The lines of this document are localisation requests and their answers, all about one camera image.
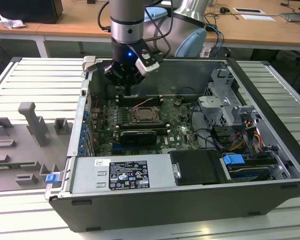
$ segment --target white paper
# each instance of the white paper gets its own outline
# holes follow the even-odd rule
[[[262,16],[262,15],[246,15],[246,14],[241,14],[241,16],[246,19],[246,20],[259,20],[259,21],[275,21],[272,17],[270,16]]]
[[[161,4],[171,6],[171,1],[162,1]]]
[[[102,166],[109,166],[110,165],[110,159],[96,159],[94,161],[95,167],[102,167]]]
[[[1,14],[0,14],[0,24],[7,29],[22,28],[26,26],[22,20],[11,20],[1,16]]]

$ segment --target wooden desk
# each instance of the wooden desk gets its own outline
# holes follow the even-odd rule
[[[219,0],[218,3],[225,4],[230,9],[231,13],[238,14],[233,8],[260,9],[265,14],[260,15],[278,15],[280,13],[292,12],[291,9],[281,6],[284,0]],[[290,1],[290,7],[300,12],[300,2]],[[208,7],[206,12],[219,12],[220,6]],[[246,20],[241,15],[236,15],[239,20],[233,15],[219,15],[216,20],[218,29],[224,35],[225,45],[228,47],[236,47],[235,44],[257,44],[272,46],[299,46],[300,47],[300,24],[287,23],[281,16],[272,16],[275,21],[259,21]],[[211,24],[214,24],[214,19],[208,17]]]
[[[284,0],[218,0],[226,4],[232,13],[233,8],[261,9],[266,15],[278,15],[291,12],[280,6]],[[62,0],[63,13],[57,24],[26,23],[27,27],[9,30],[0,25],[1,39],[30,39],[38,46],[41,57],[48,57],[45,41],[110,42],[111,35],[103,32],[97,23],[98,12],[103,2],[87,4],[85,0]],[[290,1],[290,6],[298,11],[300,2]],[[208,7],[209,11],[219,12],[220,7]],[[300,51],[300,24],[287,23],[280,16],[275,21],[245,20],[241,15],[219,15],[217,26],[224,35],[224,47],[277,49]],[[105,8],[101,16],[103,26],[110,25],[109,9]],[[214,32],[208,32],[205,47],[211,48],[217,40]]]

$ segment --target computer case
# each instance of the computer case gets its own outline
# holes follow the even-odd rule
[[[55,24],[62,12],[61,0],[0,0],[0,14],[12,20]]]

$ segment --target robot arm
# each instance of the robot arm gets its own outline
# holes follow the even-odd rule
[[[158,19],[155,21],[157,27],[152,22],[145,23],[145,6],[152,2],[109,0],[113,59],[105,69],[105,76],[116,86],[125,87],[126,96],[130,96],[131,86],[139,84],[159,68],[161,55],[155,55],[154,51],[167,52],[170,49],[172,56],[187,57],[189,51],[201,49],[206,39],[203,13],[208,0],[183,0],[180,8],[174,11],[173,19]],[[171,26],[171,32],[166,36],[168,46],[160,38],[158,28],[166,34]],[[143,37],[155,40],[147,44]]]

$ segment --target table leg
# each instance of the table leg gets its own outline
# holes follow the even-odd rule
[[[200,53],[200,58],[208,58],[211,52],[211,49],[214,47],[214,42],[205,42],[203,44],[202,51]]]
[[[84,54],[85,53],[85,49],[84,49],[84,44],[82,41],[78,41],[79,44],[79,49],[80,49],[80,53]]]
[[[50,52],[46,46],[46,42],[44,41],[44,39],[36,39],[35,43],[36,43],[36,46],[38,47],[40,57],[41,58],[50,58]]]

